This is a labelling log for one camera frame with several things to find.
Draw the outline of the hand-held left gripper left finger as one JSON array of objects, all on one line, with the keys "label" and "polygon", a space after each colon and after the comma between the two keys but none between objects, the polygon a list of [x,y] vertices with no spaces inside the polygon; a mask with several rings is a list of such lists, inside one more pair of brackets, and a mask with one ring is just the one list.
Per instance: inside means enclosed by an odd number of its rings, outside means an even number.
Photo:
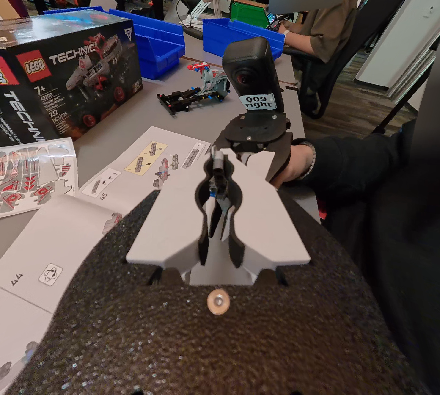
[{"label": "hand-held left gripper left finger", "polygon": [[177,269],[180,274],[205,266],[209,250],[208,217],[212,158],[203,154],[160,190],[126,260],[129,264]]}]

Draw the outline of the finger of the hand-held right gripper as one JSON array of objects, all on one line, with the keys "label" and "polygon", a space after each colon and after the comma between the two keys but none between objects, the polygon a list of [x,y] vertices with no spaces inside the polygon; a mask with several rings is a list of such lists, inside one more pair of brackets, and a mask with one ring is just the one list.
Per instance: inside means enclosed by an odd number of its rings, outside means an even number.
[{"label": "finger of the hand-held right gripper", "polygon": [[261,151],[258,153],[243,152],[240,154],[240,161],[246,169],[240,169],[240,182],[251,182],[257,178],[268,182],[268,175],[275,153]]}]

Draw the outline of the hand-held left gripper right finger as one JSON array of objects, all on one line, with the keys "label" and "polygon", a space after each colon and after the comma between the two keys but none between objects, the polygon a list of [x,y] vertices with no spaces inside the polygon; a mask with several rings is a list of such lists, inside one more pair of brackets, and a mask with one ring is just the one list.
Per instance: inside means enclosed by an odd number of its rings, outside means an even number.
[{"label": "hand-held left gripper right finger", "polygon": [[232,149],[224,149],[228,181],[227,228],[229,256],[235,268],[246,272],[246,284],[254,284],[261,271],[281,266],[308,264],[311,260],[279,194],[265,180],[240,182],[246,169]]}]

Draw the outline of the dark grey toy brick connector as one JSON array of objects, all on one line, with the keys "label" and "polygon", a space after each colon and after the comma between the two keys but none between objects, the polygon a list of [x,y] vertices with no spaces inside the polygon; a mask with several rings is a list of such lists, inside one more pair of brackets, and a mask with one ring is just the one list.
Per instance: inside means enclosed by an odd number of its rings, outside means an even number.
[{"label": "dark grey toy brick connector", "polygon": [[225,156],[224,153],[213,145],[210,150],[212,158],[212,177],[209,182],[210,197],[214,198],[223,214],[227,214],[231,207],[231,201],[228,198],[228,181],[225,174]]}]

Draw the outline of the person's right forearm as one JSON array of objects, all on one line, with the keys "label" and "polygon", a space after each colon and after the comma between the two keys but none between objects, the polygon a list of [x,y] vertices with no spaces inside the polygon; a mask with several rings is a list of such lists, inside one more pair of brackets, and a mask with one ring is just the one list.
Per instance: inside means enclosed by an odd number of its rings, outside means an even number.
[{"label": "person's right forearm", "polygon": [[415,126],[413,119],[392,136],[303,141],[312,146],[315,160],[301,182],[328,201],[368,195],[408,163]]}]

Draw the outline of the person's right hand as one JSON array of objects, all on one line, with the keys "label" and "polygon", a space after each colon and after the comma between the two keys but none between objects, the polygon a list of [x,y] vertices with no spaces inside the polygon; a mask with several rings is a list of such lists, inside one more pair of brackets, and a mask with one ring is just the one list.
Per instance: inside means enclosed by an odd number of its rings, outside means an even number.
[{"label": "person's right hand", "polygon": [[314,164],[316,153],[313,145],[303,142],[290,146],[290,159],[287,166],[271,181],[276,189],[284,183],[293,182],[309,172]]}]

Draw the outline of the blue plastic storage bin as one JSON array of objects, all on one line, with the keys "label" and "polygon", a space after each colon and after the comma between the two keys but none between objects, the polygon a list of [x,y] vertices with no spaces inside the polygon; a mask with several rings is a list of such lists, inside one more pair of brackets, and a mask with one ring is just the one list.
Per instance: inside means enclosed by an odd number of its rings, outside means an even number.
[{"label": "blue plastic storage bin", "polygon": [[50,14],[60,14],[60,13],[71,13],[71,12],[78,12],[85,10],[96,10],[105,13],[105,10],[101,6],[93,6],[93,7],[71,7],[71,8],[58,8],[53,10],[45,10],[43,11],[43,14],[50,15]]},{"label": "blue plastic storage bin", "polygon": [[274,60],[283,54],[284,36],[282,34],[244,22],[227,18],[204,19],[202,33],[203,50],[219,57],[223,57],[227,46],[231,43],[255,37],[267,39]]},{"label": "blue plastic storage bin", "polygon": [[155,80],[179,64],[185,54],[183,27],[158,19],[110,9],[110,14],[133,21],[141,75]]}]

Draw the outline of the green plastic bin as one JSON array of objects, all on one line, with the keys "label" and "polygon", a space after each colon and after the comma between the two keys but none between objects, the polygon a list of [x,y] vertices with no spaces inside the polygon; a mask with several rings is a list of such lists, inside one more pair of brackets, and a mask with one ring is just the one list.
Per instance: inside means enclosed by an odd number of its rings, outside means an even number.
[{"label": "green plastic bin", "polygon": [[231,4],[230,19],[263,29],[270,25],[264,8],[236,1]]}]

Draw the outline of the white board stand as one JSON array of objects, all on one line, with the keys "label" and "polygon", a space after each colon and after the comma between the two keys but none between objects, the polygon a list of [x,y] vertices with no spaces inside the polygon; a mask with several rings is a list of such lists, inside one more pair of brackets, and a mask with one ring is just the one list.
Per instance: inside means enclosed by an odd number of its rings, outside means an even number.
[{"label": "white board stand", "polygon": [[205,12],[205,10],[212,5],[214,11],[214,18],[219,19],[222,18],[222,12],[220,8],[220,0],[201,0],[196,7],[190,12],[187,16],[186,22],[190,25],[202,24],[201,15]]}]

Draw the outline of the partly built toy truck chassis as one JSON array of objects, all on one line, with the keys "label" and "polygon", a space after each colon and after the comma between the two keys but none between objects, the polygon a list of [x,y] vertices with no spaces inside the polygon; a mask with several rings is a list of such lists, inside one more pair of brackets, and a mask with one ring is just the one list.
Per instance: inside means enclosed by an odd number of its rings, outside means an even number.
[{"label": "partly built toy truck chassis", "polygon": [[157,94],[158,101],[171,116],[178,112],[188,112],[195,103],[209,100],[222,102],[230,93],[230,81],[223,70],[213,69],[207,62],[193,63],[187,68],[201,74],[204,86],[175,91],[169,95]]}]

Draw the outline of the open instruction booklet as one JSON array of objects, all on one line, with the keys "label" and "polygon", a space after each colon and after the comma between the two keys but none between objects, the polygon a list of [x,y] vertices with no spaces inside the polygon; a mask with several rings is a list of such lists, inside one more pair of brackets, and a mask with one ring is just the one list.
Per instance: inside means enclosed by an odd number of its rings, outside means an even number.
[{"label": "open instruction booklet", "polygon": [[1,258],[1,394],[29,362],[65,289],[94,246],[209,146],[151,127],[74,196],[59,196],[37,211]]}]

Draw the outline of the black office chair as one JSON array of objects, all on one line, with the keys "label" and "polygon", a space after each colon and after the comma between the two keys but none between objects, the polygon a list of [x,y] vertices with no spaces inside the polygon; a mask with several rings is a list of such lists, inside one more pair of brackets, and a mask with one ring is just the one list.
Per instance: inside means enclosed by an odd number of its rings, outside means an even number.
[{"label": "black office chair", "polygon": [[[301,84],[298,91],[298,100],[302,113],[312,119],[319,119],[326,111],[330,100],[333,87],[338,76],[357,54],[377,34],[381,34],[388,26],[389,22],[402,6],[405,0],[368,0],[358,11],[350,38],[340,52],[336,53],[334,59],[324,64],[308,55],[301,53],[290,53],[292,58],[298,58],[304,63],[305,83]],[[307,95],[307,87],[310,86],[311,78],[316,75],[318,69],[326,71],[325,79],[321,86],[316,90],[316,95]]]}]

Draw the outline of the toy sticker sheet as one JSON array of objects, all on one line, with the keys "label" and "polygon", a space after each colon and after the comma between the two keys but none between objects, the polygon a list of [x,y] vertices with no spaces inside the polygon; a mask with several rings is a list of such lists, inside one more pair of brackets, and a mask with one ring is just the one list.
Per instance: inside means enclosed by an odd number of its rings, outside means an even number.
[{"label": "toy sticker sheet", "polygon": [[0,149],[0,217],[39,209],[51,199],[78,191],[72,138]]}]

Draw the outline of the white pillar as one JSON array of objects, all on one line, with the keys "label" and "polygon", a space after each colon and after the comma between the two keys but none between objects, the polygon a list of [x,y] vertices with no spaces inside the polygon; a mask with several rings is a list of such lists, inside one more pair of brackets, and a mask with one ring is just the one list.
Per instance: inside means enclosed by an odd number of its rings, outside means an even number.
[{"label": "white pillar", "polygon": [[405,0],[355,81],[392,90],[439,36],[440,0]]}]

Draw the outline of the black toy brick set box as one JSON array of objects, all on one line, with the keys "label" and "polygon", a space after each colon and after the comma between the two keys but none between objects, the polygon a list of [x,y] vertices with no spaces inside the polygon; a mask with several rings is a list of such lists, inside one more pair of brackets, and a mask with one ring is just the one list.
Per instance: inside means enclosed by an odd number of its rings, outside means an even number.
[{"label": "black toy brick set box", "polygon": [[143,88],[133,21],[85,10],[1,20],[1,147],[76,140]]}]

